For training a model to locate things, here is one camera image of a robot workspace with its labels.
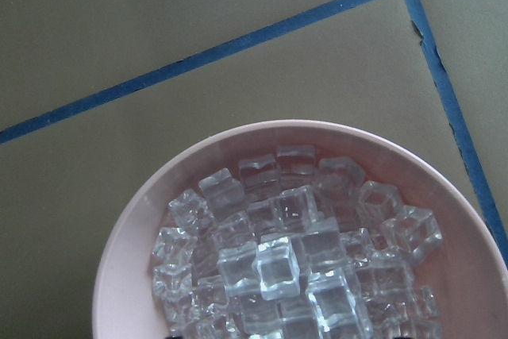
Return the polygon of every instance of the floor tile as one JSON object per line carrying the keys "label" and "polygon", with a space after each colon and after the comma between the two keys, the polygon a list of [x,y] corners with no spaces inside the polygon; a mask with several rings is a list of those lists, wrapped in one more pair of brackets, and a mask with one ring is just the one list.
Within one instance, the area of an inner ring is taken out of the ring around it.
{"label": "floor tile", "polygon": [[330,0],[0,0],[0,129]]}
{"label": "floor tile", "polygon": [[495,201],[508,225],[506,0],[422,0]]}
{"label": "floor tile", "polygon": [[419,40],[403,0],[377,0],[1,145],[6,337],[90,337],[95,272],[126,203],[175,154],[237,125],[366,129],[477,206]]}

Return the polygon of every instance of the beige tile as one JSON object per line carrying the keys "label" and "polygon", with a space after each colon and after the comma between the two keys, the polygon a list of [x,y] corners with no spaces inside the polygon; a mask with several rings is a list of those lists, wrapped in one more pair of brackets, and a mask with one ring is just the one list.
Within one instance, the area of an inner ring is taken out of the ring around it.
{"label": "beige tile", "polygon": [[0,129],[331,0],[0,0]]}
{"label": "beige tile", "polygon": [[476,206],[418,42],[404,1],[378,0],[0,145],[6,337],[90,337],[95,272],[125,204],[175,154],[233,126],[366,129]]}
{"label": "beige tile", "polygon": [[506,0],[422,0],[504,225],[508,225]]}

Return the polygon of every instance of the tiled floor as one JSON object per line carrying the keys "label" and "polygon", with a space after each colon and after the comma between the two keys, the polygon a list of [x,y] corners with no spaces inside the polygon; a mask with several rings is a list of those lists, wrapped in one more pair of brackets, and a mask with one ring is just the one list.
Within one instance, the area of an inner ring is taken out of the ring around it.
{"label": "tiled floor", "polygon": [[[331,0],[2,1],[0,129]],[[422,3],[506,226],[503,1]],[[237,125],[365,129],[480,212],[420,39],[404,0],[374,0],[1,144],[0,337],[90,337],[94,275],[125,204],[175,154]]]}

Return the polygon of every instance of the tile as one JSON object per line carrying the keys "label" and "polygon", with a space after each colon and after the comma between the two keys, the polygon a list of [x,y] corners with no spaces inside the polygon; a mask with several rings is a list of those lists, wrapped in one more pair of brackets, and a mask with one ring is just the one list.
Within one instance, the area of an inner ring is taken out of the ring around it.
{"label": "tile", "polygon": [[404,1],[377,0],[0,145],[0,327],[89,337],[104,244],[142,183],[209,135],[290,117],[390,139],[476,205]]}
{"label": "tile", "polygon": [[469,132],[508,226],[506,0],[422,0]]}
{"label": "tile", "polygon": [[0,129],[331,0],[0,0]]}

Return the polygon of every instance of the pink plastic surface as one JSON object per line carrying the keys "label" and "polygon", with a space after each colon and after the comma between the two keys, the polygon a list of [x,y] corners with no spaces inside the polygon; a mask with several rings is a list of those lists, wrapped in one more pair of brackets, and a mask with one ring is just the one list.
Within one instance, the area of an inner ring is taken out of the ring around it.
{"label": "pink plastic surface", "polygon": [[397,185],[406,204],[434,210],[444,244],[415,274],[416,284],[435,291],[443,338],[506,337],[508,272],[487,227],[459,191],[423,160],[383,138],[328,122],[289,120],[246,125],[205,139],[166,163],[134,195],[98,269],[94,339],[167,335],[148,272],[167,202],[216,170],[233,170],[239,159],[274,152],[278,144],[314,144],[320,157],[351,156],[368,178]]}

